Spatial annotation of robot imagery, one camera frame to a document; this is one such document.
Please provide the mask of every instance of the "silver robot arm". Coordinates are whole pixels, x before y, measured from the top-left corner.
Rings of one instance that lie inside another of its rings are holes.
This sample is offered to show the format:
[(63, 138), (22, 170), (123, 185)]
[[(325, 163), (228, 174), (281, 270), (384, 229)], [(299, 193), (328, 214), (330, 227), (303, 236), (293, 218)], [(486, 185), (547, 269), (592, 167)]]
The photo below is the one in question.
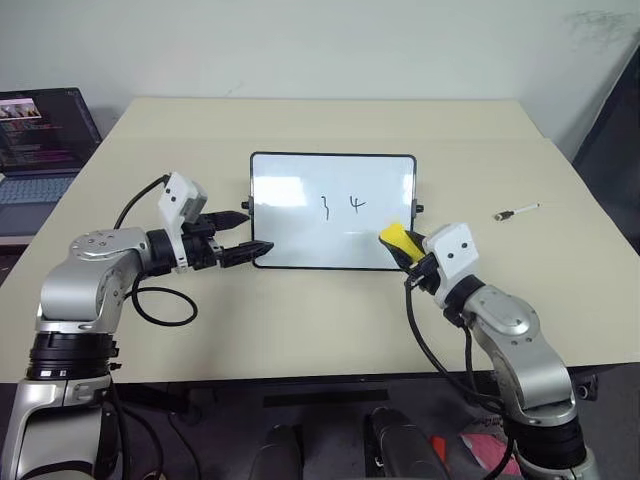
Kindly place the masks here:
[(100, 230), (75, 239), (67, 259), (42, 286), (36, 339), (26, 378), (16, 391), (2, 452), (2, 480), (107, 478), (118, 456), (117, 412), (110, 359), (122, 304), (146, 276), (188, 267), (226, 268), (266, 253), (273, 244), (224, 249), (216, 230), (248, 219), (237, 212), (200, 215), (206, 194), (194, 182), (167, 176), (159, 210), (164, 229)]
[(571, 379), (547, 343), (535, 310), (476, 276), (476, 250), (466, 224), (429, 237), (393, 225), (380, 235), (408, 282), (434, 296), (456, 326), (466, 325), (493, 363), (504, 403), (505, 432), (527, 478), (597, 480), (583, 442)]

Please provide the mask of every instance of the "floor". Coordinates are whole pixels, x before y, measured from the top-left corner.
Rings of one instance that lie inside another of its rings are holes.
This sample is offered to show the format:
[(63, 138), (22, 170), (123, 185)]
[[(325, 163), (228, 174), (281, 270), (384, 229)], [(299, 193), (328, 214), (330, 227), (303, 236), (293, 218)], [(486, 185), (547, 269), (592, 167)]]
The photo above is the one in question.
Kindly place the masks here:
[[(598, 400), (579, 401), (585, 437), (596, 454), (601, 478), (637, 479), (640, 474), (640, 365), (620, 366), (601, 373), (599, 378)], [(164, 390), (163, 384), (155, 387)], [(386, 390), (388, 400), (319, 404), (302, 401), (296, 405), (265, 406), (274, 403), (274, 396), (354, 390), (377, 393)], [(6, 412), (0, 418), (2, 438), (13, 392), (13, 385), (0, 384), (0, 411)], [(381, 405), (404, 412), (427, 436), (438, 434), (447, 439), (448, 463), (454, 479), (482, 478), (483, 471), (456, 436), (480, 412), (466, 405), (442, 379), (306, 385), (232, 384), (200, 389), (193, 397), (202, 411), (200, 421), (194, 425), (178, 421), (177, 425), (196, 450), (205, 479), (247, 479), (264, 435), (276, 424), (302, 426), (305, 479), (361, 477), (364, 475), (363, 418)], [(167, 478), (195, 478), (193, 462), (170, 429), (166, 414), (135, 410), (153, 424), (160, 436)], [(152, 468), (154, 454), (146, 433), (133, 422), (130, 422), (130, 430), (135, 452), (133, 478), (138, 479)]]

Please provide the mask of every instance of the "beige table surface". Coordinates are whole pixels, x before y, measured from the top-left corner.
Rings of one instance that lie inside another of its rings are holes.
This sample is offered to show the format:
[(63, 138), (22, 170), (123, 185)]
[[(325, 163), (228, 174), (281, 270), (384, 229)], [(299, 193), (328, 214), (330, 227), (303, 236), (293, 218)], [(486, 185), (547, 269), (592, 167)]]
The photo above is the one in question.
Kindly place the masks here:
[[(528, 300), (568, 365), (640, 361), (638, 256), (517, 103), (139, 99), (0, 288), (0, 381), (23, 375), (41, 283), (74, 237), (111, 227), (134, 193), (171, 170), (204, 186), (205, 211), (239, 209), (256, 150), (415, 155), (417, 197), (425, 205), (417, 231), (468, 222), (480, 251), (479, 276)], [(534, 201), (542, 207), (508, 222), (492, 219)], [(125, 224), (158, 228), (156, 202), (156, 195), (140, 202)], [(249, 224), (217, 239), (226, 246), (246, 241)], [(116, 333), (124, 367), (116, 378), (431, 371), (407, 325), (403, 278), (243, 265), (150, 280), (189, 294), (200, 315), (186, 327), (161, 328), (125, 305)], [(174, 298), (152, 299), (145, 303), (151, 313), (167, 319), (187, 313)], [(434, 351), (461, 370), (461, 332), (428, 294), (416, 292), (414, 304)], [(478, 348), (474, 357), (478, 368), (490, 367)]]

